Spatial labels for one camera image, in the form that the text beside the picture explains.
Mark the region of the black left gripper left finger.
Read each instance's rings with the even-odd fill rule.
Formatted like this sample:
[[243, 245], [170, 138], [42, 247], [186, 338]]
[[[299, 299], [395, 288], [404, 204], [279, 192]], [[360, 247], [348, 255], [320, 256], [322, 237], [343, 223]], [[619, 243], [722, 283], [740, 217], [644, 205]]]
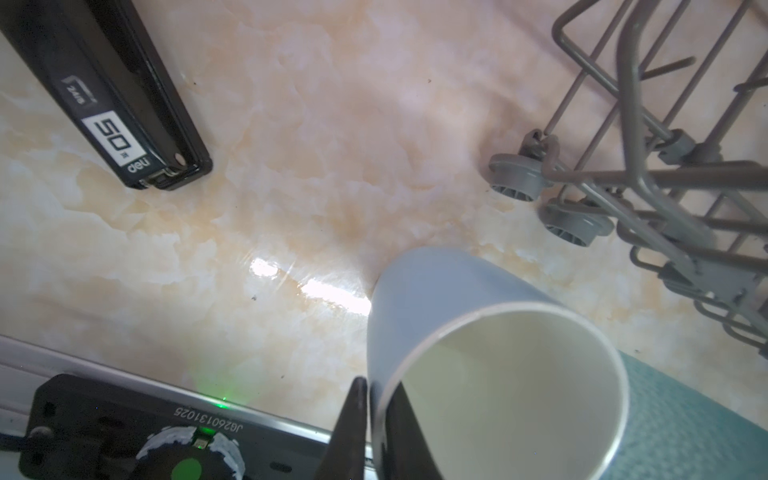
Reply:
[[362, 480], [366, 462], [368, 385], [355, 377], [332, 431], [316, 480]]

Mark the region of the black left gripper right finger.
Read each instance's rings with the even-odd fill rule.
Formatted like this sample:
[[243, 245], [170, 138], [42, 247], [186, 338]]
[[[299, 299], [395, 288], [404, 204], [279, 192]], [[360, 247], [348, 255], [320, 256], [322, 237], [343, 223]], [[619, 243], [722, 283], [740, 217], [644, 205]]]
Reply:
[[402, 383], [386, 410], [382, 462], [385, 479], [443, 478]]

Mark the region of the white blue ceramic mug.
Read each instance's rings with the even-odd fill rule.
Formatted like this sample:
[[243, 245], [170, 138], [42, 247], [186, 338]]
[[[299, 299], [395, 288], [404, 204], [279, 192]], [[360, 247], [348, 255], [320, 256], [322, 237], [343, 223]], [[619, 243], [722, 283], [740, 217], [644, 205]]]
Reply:
[[619, 352], [588, 319], [458, 249], [381, 273], [367, 331], [371, 444], [404, 385], [442, 479], [597, 479], [629, 413]]

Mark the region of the teal translucent cup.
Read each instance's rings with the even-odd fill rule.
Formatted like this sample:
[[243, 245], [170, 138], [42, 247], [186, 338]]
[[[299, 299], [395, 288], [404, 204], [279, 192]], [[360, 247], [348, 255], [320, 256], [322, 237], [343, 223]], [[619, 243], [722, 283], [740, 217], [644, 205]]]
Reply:
[[765, 479], [767, 431], [627, 354], [625, 433], [604, 479]]

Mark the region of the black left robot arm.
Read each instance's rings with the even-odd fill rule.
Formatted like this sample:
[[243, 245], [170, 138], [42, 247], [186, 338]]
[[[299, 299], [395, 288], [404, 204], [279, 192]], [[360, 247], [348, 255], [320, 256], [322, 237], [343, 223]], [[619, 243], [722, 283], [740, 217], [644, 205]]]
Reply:
[[367, 381], [352, 381], [327, 441], [243, 423], [61, 374], [34, 396], [23, 435], [3, 433], [28, 479], [362, 479]]

